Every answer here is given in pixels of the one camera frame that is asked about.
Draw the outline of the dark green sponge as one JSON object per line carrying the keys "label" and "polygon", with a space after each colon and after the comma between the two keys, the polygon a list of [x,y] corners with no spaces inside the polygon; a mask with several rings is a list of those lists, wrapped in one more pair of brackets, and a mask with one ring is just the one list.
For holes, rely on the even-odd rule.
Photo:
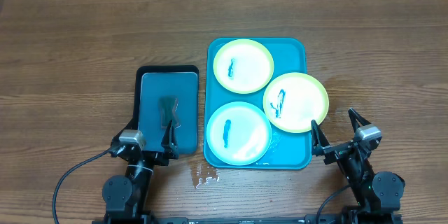
{"label": "dark green sponge", "polygon": [[175,96],[164,96],[159,98],[158,105],[160,110],[161,128],[166,129],[171,123],[174,128],[179,127],[180,121],[176,114],[179,100]]}

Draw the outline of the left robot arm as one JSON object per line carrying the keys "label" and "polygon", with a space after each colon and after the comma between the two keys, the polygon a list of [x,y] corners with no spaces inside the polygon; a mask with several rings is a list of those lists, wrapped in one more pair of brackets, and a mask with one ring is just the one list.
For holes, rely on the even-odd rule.
{"label": "left robot arm", "polygon": [[124,175],[109,178],[102,189],[106,203],[104,223],[157,223],[157,218],[145,210],[151,177],[155,166],[167,166],[179,158],[173,122],[169,121],[161,140],[161,151],[145,150],[143,133],[131,120],[113,137],[108,152],[113,158],[127,162]]}

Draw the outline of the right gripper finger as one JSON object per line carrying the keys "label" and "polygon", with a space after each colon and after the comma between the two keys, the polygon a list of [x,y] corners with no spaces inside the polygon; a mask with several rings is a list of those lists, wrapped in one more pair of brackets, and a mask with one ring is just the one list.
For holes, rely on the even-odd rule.
{"label": "right gripper finger", "polygon": [[330,147],[325,134],[315,120],[311,121],[312,154],[315,156],[325,155],[324,150]]}
{"label": "right gripper finger", "polygon": [[351,121],[351,126],[353,127],[353,131],[356,132],[358,128],[365,130],[370,127],[371,122],[364,119],[354,108],[350,108],[348,110],[349,119]]}

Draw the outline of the green rimmed plate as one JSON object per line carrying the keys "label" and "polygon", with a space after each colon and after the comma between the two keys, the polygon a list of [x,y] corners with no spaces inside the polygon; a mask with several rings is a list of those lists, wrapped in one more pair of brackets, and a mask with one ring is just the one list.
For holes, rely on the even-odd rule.
{"label": "green rimmed plate", "polygon": [[328,93],[313,76],[285,73],[266,87],[262,107],[268,120],[280,130],[303,133],[312,129],[311,121],[321,124],[329,109]]}
{"label": "green rimmed plate", "polygon": [[213,59],[213,73],[225,89],[237,94],[250,94],[270,82],[274,60],[263,44],[240,38],[218,50]]}

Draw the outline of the light blue rimmed plate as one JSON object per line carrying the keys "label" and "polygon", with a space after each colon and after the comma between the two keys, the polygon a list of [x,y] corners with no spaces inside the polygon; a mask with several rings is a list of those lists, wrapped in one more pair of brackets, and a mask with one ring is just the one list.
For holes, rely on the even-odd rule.
{"label": "light blue rimmed plate", "polygon": [[262,158],[272,138],[266,115],[255,105],[234,101],[222,105],[206,125],[206,142],[211,152],[232,166],[250,165]]}

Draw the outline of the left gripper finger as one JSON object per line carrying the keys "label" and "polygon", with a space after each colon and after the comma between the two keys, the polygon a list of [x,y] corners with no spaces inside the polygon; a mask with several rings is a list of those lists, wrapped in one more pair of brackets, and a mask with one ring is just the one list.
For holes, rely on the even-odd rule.
{"label": "left gripper finger", "polygon": [[164,148],[164,154],[168,159],[179,158],[179,150],[174,130],[175,128],[173,127],[172,121],[170,120],[161,142],[161,146]]}
{"label": "left gripper finger", "polygon": [[137,130],[137,121],[134,118],[132,118],[123,128],[123,130]]}

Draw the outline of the green rimmed plate top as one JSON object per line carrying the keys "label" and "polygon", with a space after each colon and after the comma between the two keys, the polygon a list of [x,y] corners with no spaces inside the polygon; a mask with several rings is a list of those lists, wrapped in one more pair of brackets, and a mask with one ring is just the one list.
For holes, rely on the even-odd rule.
{"label": "green rimmed plate top", "polygon": [[250,94],[270,82],[274,60],[263,44],[240,38],[218,50],[213,59],[213,73],[225,89],[237,94]]}

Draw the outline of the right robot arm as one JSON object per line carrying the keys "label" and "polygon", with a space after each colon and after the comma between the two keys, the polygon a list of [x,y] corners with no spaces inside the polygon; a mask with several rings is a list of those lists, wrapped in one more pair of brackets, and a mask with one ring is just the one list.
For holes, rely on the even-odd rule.
{"label": "right robot arm", "polygon": [[[373,150],[382,140],[381,130],[364,119],[353,108],[348,110],[353,138],[336,146],[330,145],[315,120],[311,121],[311,136],[315,156],[323,156],[324,163],[336,163],[347,179],[347,184],[329,196],[317,213],[306,215],[306,223],[402,223],[400,199],[405,189],[405,180],[390,171],[374,172],[368,161]],[[351,189],[356,206],[345,206],[340,213],[323,215],[329,201]]]}

